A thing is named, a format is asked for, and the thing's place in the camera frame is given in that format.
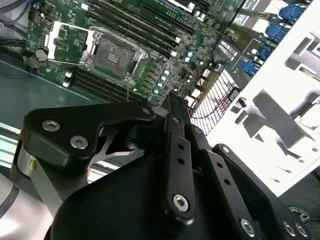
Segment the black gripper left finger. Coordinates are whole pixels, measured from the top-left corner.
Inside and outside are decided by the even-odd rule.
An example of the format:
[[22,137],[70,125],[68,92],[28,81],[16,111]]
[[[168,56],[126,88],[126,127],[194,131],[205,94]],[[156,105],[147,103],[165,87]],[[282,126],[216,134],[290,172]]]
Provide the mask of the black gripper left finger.
[[40,108],[24,118],[15,158],[56,217],[85,174],[100,161],[145,150],[161,173],[155,204],[167,218],[196,215],[191,144],[179,99],[170,93],[160,107],[141,101]]

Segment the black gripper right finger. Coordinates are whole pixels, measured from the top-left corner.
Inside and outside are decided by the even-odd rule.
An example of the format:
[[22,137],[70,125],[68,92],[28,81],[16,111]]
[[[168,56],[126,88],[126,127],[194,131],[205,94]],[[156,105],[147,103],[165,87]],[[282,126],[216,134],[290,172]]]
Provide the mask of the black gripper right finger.
[[190,142],[192,166],[201,170],[195,187],[217,224],[220,240],[311,240],[312,234],[289,208],[226,145],[211,147],[191,124],[188,102],[178,100]]

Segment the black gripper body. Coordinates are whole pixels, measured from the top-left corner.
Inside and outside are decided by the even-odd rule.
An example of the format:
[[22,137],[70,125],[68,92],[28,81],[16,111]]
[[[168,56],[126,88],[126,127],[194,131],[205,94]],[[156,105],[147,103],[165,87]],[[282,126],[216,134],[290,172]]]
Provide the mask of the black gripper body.
[[237,186],[198,128],[168,128],[163,147],[73,193],[52,240],[238,240]]

